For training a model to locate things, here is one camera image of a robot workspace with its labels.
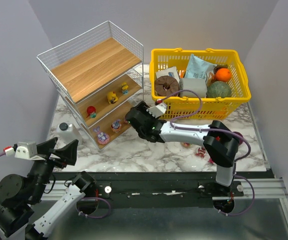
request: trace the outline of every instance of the yellow basket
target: yellow basket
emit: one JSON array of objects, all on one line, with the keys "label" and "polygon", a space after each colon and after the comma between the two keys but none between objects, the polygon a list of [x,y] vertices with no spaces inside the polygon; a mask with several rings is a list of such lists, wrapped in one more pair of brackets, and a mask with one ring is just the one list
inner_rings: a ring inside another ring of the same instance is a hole
[{"label": "yellow basket", "polygon": [[[155,73],[176,66],[179,75],[181,75],[182,71],[186,70],[191,54],[213,64],[228,65],[232,73],[232,78],[228,81],[228,85],[232,90],[232,97],[202,98],[203,107],[201,111],[188,117],[188,119],[224,119],[239,105],[250,100],[251,94],[248,88],[246,71],[235,50],[157,48],[152,50],[152,60],[149,65],[149,78],[152,83],[152,98],[154,101],[163,98],[162,96],[157,96],[155,91]],[[167,110],[161,116],[162,119],[172,119],[177,116],[191,114],[199,107],[198,98],[172,96],[164,102],[167,104]]]}]

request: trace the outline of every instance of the gray floor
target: gray floor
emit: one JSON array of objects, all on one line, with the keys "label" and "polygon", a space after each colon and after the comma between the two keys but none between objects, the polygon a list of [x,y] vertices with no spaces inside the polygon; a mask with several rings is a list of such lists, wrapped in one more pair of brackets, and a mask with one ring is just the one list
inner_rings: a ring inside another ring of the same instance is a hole
[{"label": "gray floor", "polygon": [[[236,211],[249,204],[239,200]],[[34,207],[34,219],[53,202]],[[256,200],[239,217],[224,217],[209,208],[115,209],[104,219],[86,219],[71,209],[49,240],[288,240],[288,228],[277,199]]]}]

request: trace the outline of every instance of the shelf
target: shelf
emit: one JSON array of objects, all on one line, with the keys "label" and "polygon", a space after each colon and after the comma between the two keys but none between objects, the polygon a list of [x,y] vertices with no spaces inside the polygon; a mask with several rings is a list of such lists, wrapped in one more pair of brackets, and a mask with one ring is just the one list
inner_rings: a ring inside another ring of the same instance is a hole
[{"label": "shelf", "polygon": [[[123,95],[121,86],[122,83],[126,82],[128,85],[128,94]],[[125,100],[127,100],[131,95],[135,94],[141,87],[132,80],[128,75],[123,75],[111,84],[107,85],[106,87],[102,88],[89,98],[85,99],[84,101],[77,104],[78,110],[81,113],[83,119],[85,120],[88,127],[94,124],[96,121],[104,117],[107,113],[111,110],[115,109],[117,106],[121,105]],[[108,92],[115,92],[118,101],[114,104],[109,104],[107,100],[107,93]],[[90,118],[87,117],[87,108],[89,106],[94,106],[96,108],[96,117]]]},{"label": "shelf", "polygon": [[[118,137],[120,134],[122,134],[124,131],[126,131],[128,128],[131,127],[130,124],[124,123],[124,117],[131,107],[132,105],[126,101],[116,110],[114,110],[113,112],[108,114],[106,117],[101,119],[98,123],[96,123],[93,127],[91,127],[91,129],[89,129],[99,149],[103,149],[107,144],[102,145],[97,142],[97,134],[93,131],[93,129],[96,127],[99,127],[99,130],[101,132],[104,132],[109,135],[110,137],[109,142],[112,142],[116,137]],[[120,129],[119,132],[113,132],[110,126],[117,119],[121,120],[122,128]]]},{"label": "shelf", "polygon": [[127,48],[109,38],[51,71],[78,103],[140,62]]}]

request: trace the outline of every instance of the bottle cap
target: bottle cap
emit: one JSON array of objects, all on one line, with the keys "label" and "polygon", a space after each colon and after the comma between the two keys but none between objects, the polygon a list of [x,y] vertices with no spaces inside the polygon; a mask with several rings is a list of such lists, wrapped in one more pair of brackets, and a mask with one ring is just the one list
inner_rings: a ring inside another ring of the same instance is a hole
[{"label": "bottle cap", "polygon": [[62,122],[61,124],[59,124],[59,128],[61,131],[66,131],[68,129],[68,124],[65,122]]}]

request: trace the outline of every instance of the green melon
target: green melon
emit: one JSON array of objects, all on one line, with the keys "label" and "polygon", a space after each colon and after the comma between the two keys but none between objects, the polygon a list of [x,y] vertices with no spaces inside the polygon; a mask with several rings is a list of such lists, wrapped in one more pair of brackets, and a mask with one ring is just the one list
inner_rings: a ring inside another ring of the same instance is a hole
[{"label": "green melon", "polygon": [[232,90],[229,85],[223,81],[216,81],[207,88],[208,98],[229,98],[232,96]]}]

